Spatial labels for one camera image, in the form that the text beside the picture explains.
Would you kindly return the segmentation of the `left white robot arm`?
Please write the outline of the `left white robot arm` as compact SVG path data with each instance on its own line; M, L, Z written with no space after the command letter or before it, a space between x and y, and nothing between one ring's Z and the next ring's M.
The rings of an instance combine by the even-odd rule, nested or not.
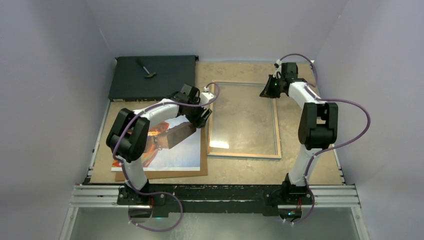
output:
M206 85L203 90L184 84L182 89L141 110L121 109L106 138L112 157L122 169L125 185L131 190L129 197L138 205L146 203L151 195L145 186L145 175L140 159L149 137L149 129L169 119L185 116L200 129L206 125L212 113L209 105L219 93L212 93Z

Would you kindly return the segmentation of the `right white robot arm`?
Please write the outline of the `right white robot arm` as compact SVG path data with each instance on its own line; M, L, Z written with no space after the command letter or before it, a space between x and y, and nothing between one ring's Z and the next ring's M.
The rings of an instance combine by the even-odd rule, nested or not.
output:
M268 76L262 98L277 99L281 94L293 99L301 108L297 136L300 149L293 168L286 175L285 187L280 196L288 204L300 198L300 189L305 189L318 155L334 144L338 133L338 105L320 100L310 89L309 83L298 76L295 62L277 60L275 72Z

